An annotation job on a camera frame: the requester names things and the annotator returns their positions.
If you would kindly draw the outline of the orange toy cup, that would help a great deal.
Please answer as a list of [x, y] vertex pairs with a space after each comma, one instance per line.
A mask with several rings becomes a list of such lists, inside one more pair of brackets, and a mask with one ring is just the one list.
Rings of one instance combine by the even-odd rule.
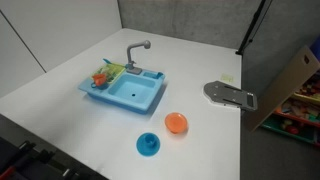
[[96, 75], [93, 75], [92, 78], [96, 85], [101, 85], [106, 82], [105, 74], [96, 74]]

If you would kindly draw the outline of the blue toy sink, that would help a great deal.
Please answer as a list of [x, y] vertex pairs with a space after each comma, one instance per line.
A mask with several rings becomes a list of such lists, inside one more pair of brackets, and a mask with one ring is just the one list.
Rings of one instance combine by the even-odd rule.
[[165, 75], [143, 70], [139, 75], [126, 70], [104, 90], [91, 88], [92, 76], [82, 81], [78, 88], [94, 99], [119, 106], [130, 111], [146, 114], [156, 98]]

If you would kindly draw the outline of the grey toy faucet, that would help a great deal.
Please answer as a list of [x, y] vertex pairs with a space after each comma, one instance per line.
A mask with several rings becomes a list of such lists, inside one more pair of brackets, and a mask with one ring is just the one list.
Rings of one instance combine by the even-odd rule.
[[140, 47], [144, 49], [150, 49], [151, 42], [149, 40], [144, 40], [142, 42], [130, 44], [127, 47], [126, 53], [127, 53], [128, 62], [127, 62], [126, 71], [128, 73], [139, 75], [142, 72], [142, 69], [136, 66], [136, 56], [135, 56], [135, 50]]

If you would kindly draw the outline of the orange toy plate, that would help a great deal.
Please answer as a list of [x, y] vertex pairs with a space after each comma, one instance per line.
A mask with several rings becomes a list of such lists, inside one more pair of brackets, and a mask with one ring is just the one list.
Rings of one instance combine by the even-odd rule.
[[179, 134], [187, 129], [188, 122], [183, 114], [173, 112], [165, 117], [165, 126], [171, 133]]

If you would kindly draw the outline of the blue toy plate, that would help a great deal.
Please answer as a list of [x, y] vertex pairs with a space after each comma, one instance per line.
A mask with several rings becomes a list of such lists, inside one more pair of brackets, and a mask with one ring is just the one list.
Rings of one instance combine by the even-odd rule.
[[161, 143], [154, 133], [142, 134], [136, 142], [137, 151], [143, 156], [153, 156], [160, 149]]

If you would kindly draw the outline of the blue toy cup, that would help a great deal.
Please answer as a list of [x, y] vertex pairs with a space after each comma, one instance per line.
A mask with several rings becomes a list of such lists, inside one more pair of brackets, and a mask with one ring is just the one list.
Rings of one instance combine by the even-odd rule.
[[91, 83], [91, 88], [93, 88], [93, 89], [104, 90], [104, 89], [107, 89], [108, 86], [109, 86], [108, 83], [103, 83], [101, 85], [96, 85], [94, 82]]

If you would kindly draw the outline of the toy storage shelf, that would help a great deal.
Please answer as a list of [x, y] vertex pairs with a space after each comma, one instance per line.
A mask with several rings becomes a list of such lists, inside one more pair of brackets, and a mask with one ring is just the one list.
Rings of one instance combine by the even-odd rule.
[[319, 61], [309, 47], [297, 52], [244, 120], [251, 132], [263, 127], [319, 146]]

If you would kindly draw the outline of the yellow-green dish rack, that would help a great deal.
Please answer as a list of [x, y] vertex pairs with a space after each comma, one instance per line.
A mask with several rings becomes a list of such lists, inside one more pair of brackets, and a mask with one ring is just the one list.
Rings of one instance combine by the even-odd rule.
[[105, 64], [99, 67], [94, 72], [94, 75], [105, 74], [107, 78], [107, 83], [112, 84], [125, 70], [126, 68], [124, 65], [111, 63], [111, 64]]

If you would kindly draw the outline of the small pale sticker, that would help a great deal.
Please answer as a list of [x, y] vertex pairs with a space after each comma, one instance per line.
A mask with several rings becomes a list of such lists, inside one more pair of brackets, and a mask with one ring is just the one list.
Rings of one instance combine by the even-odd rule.
[[225, 82], [233, 82], [233, 76], [223, 74], [221, 76], [221, 80]]

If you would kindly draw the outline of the black tripod pole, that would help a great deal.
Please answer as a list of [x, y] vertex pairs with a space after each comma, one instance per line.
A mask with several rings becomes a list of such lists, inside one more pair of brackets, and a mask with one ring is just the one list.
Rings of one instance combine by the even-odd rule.
[[253, 42], [272, 3], [273, 3], [273, 0], [261, 0], [256, 12], [253, 15], [252, 21], [244, 35], [244, 38], [240, 44], [240, 47], [236, 51], [237, 55], [242, 56], [246, 48]]

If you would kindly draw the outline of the black equipment with red clamp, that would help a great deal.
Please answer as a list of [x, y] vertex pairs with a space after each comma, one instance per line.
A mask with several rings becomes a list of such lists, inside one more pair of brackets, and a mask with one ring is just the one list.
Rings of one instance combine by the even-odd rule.
[[49, 165], [52, 153], [43, 150], [33, 156], [33, 147], [25, 142], [18, 148], [0, 138], [0, 180], [80, 180], [72, 169], [61, 171]]

